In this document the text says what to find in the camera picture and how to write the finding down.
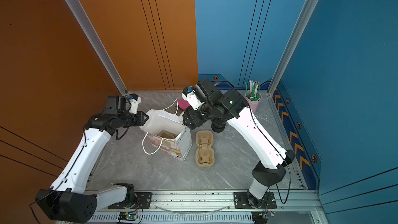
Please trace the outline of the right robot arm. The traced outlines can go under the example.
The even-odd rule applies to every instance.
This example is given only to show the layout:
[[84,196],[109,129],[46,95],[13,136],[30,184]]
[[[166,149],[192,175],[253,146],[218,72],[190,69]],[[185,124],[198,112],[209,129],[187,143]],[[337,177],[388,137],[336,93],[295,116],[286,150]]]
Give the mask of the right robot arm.
[[250,206],[259,208],[266,204],[264,196],[269,188],[283,180],[295,159],[292,150],[281,147],[256,119],[247,100],[236,90],[222,93],[217,88],[209,90],[186,87],[182,98],[189,107],[182,114],[182,123],[190,129],[211,122],[216,133],[233,127],[256,152],[260,161],[252,171],[254,180],[247,191]]

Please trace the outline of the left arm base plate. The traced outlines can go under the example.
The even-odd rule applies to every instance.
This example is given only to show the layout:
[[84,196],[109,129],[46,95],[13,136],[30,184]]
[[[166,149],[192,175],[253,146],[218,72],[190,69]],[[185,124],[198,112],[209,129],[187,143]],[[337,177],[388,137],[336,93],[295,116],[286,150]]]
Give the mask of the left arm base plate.
[[136,192],[132,200],[125,199],[122,202],[108,206],[108,209],[150,209],[152,192]]

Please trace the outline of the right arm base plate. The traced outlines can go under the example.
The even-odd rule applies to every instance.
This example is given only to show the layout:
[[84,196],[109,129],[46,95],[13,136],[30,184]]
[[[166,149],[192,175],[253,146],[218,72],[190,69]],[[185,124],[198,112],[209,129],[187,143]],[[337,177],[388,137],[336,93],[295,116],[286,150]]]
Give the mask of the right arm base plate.
[[234,192],[234,206],[236,209],[277,209],[275,196],[272,192],[267,191],[261,200],[249,194],[249,192]]

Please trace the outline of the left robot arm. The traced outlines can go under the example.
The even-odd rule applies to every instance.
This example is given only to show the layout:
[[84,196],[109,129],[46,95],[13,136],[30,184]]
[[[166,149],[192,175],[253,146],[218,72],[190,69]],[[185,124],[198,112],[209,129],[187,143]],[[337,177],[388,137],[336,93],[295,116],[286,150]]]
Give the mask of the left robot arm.
[[122,138],[119,129],[141,127],[149,119],[138,111],[141,97],[109,96],[106,106],[90,117],[84,125],[83,136],[66,167],[49,189],[40,190],[34,202],[53,221],[87,223],[99,210],[117,204],[121,208],[138,208],[139,199],[134,186],[116,183],[104,190],[88,192],[89,176],[113,135]]

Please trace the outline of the pink napkin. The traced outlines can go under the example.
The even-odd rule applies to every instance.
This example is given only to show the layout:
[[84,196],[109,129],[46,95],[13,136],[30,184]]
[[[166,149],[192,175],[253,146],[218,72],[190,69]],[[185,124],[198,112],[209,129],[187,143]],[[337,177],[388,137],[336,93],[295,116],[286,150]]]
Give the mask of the pink napkin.
[[178,103],[178,108],[182,111],[185,111],[190,106],[189,102],[184,99],[179,99],[177,103]]

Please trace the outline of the white paper gift bag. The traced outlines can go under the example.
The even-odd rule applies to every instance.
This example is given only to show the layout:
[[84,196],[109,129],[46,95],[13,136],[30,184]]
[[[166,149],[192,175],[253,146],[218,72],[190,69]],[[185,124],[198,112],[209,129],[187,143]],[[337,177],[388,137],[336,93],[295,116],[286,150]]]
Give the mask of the white paper gift bag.
[[179,161],[185,161],[192,147],[192,137],[190,129],[182,124],[178,109],[176,99],[169,107],[146,113],[149,119],[141,127],[145,134],[142,140],[145,154],[152,156],[162,151]]

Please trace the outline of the single beige pulp cup carrier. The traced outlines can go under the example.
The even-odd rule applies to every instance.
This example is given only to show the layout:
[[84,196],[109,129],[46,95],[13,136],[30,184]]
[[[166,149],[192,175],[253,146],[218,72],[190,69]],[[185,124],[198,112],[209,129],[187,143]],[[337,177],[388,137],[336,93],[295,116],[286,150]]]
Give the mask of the single beige pulp cup carrier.
[[174,139],[175,138],[175,135],[168,131],[162,131],[158,134],[158,136],[162,137],[164,139]]

